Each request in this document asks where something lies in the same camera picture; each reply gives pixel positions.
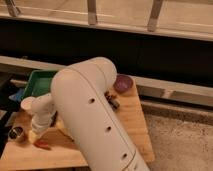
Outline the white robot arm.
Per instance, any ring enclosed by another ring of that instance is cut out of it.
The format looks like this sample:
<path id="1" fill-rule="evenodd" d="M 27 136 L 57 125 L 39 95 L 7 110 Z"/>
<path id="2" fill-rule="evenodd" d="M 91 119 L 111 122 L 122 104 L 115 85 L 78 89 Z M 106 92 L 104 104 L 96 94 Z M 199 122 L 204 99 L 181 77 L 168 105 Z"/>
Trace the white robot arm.
<path id="1" fill-rule="evenodd" d="M 57 113 L 92 171 L 150 171 L 105 97 L 116 76 L 105 57 L 58 71 L 50 92 L 32 102 L 29 140 L 40 139 Z"/>

